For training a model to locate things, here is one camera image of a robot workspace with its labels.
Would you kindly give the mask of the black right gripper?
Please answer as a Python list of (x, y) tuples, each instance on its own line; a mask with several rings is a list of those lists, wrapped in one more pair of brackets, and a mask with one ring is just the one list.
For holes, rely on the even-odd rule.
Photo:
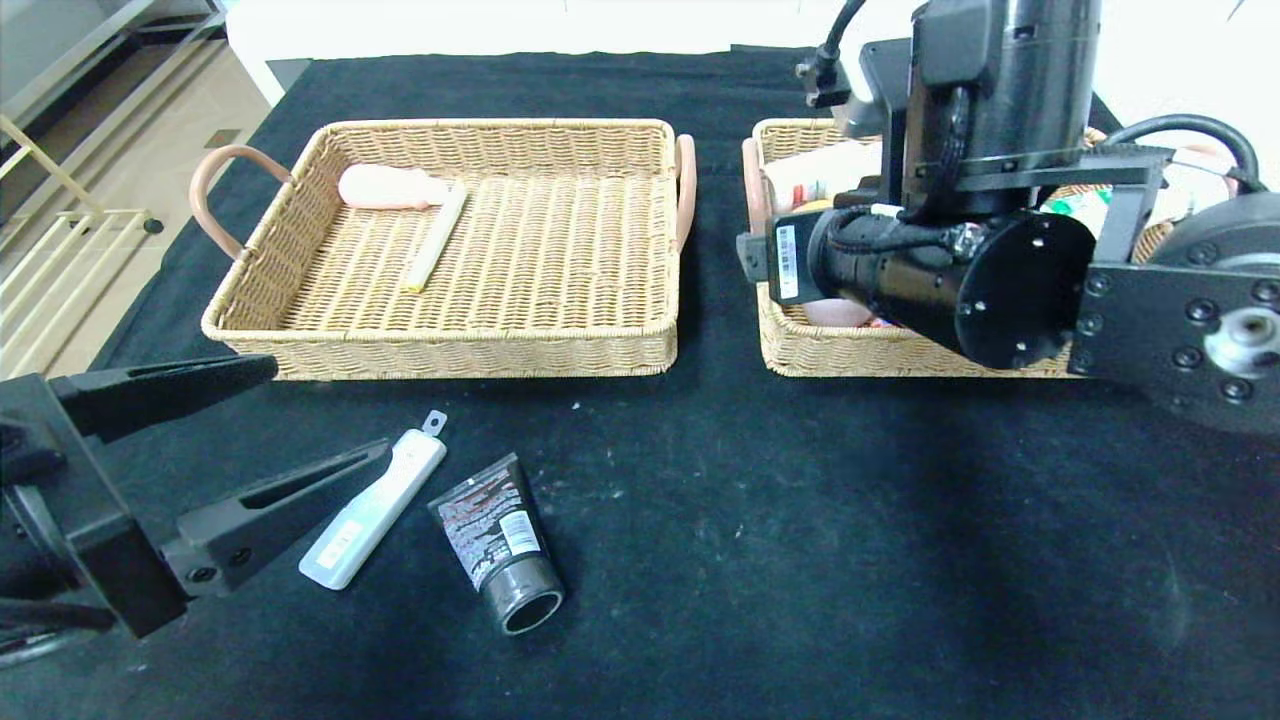
[(915, 222), (901, 208), (777, 215), (735, 251), (748, 282), (780, 305), (847, 300), (890, 324), (952, 324), (968, 275), (968, 224)]

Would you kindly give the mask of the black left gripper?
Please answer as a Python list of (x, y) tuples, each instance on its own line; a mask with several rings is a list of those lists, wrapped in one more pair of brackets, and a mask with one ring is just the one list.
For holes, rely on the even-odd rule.
[(228, 596), (378, 479), (390, 441), (306, 464), (182, 514), (163, 556), (93, 456), (273, 380), (269, 354), (3, 383), (3, 634), (142, 638)]

